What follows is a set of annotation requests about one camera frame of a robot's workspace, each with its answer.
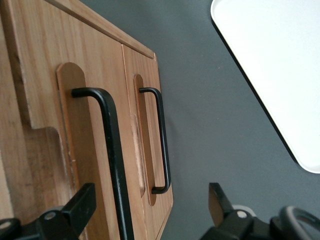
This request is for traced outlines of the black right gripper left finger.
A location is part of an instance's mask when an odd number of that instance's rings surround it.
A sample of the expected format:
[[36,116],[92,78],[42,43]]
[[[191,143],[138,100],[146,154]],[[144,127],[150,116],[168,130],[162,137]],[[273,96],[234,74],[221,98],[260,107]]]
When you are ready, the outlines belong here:
[[94,183],[84,184],[60,210],[42,214],[36,229],[40,240],[78,240],[97,207]]

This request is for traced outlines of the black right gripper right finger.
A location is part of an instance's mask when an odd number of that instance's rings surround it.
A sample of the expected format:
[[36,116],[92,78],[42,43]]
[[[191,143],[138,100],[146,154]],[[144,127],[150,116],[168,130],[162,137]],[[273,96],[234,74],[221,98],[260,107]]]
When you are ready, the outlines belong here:
[[208,209],[214,226],[207,230],[202,240],[243,240],[253,229],[252,215],[245,210],[234,209],[217,182],[209,184]]

